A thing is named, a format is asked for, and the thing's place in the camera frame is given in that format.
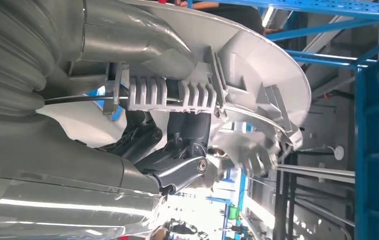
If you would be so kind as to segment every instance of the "metal fitting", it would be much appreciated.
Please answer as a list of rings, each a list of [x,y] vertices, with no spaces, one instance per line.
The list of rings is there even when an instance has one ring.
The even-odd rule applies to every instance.
[[[160,138],[162,138],[162,133],[159,130],[156,130],[153,133],[153,137],[155,140],[159,140]]]
[[[204,157],[201,158],[200,161],[198,162],[198,167],[197,167],[198,171],[202,174],[205,173],[207,169],[207,164],[208,164],[207,160]]]

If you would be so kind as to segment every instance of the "reflective metal surface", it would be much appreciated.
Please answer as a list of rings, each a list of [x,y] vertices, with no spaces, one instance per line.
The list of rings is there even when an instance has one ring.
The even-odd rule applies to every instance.
[[[335,170],[308,166],[293,166],[286,164],[279,164],[277,166],[277,169],[289,173],[318,177],[320,179],[331,179],[350,184],[355,183],[354,171]]]
[[[146,232],[157,225],[162,202],[158,194],[136,190],[0,178],[0,239],[110,239]]]

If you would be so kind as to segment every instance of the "worker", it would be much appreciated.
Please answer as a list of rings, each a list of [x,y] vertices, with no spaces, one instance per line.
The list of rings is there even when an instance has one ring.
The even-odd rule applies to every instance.
[[[185,8],[188,7],[187,1],[175,0],[174,4]],[[262,16],[254,7],[212,1],[194,1],[192,8],[229,19],[260,35],[265,33],[265,28],[262,26]]]

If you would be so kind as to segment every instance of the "green container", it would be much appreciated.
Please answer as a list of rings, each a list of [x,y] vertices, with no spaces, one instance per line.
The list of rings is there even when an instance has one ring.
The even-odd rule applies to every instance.
[[[238,209],[238,207],[231,205],[229,207],[228,219],[229,220],[236,220],[236,219],[238,219],[239,215],[240,215],[240,210]]]

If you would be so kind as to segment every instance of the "cable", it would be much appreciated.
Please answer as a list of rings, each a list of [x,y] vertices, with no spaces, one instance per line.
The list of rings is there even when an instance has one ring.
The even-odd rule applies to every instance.
[[[109,100],[109,99],[113,99],[113,97],[112,96],[65,96],[65,97],[56,97],[56,98],[46,99],[45,105],[87,102],[87,101],[104,101],[104,100]]]

